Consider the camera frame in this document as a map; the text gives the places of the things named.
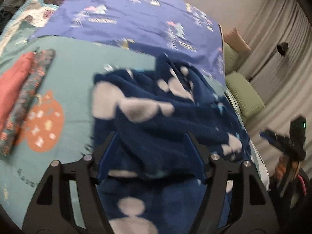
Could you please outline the person right hand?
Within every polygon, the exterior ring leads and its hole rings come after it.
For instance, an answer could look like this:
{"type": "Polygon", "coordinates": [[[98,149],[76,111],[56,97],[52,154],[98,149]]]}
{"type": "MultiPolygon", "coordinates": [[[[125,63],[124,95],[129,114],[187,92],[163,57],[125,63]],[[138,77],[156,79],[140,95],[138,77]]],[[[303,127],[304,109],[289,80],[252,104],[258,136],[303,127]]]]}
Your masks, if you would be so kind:
{"type": "MultiPolygon", "coordinates": [[[[286,174],[287,172],[287,167],[284,165],[284,156],[280,156],[279,158],[279,162],[278,164],[275,166],[275,169],[274,169],[274,175],[273,175],[273,178],[276,180],[276,181],[280,181],[282,180],[283,176],[286,174]]],[[[293,177],[293,180],[296,179],[297,175],[298,175],[298,169],[299,169],[299,162],[295,162],[293,161],[292,162],[292,168],[295,169],[295,174],[294,174],[294,177],[293,177]]]]}

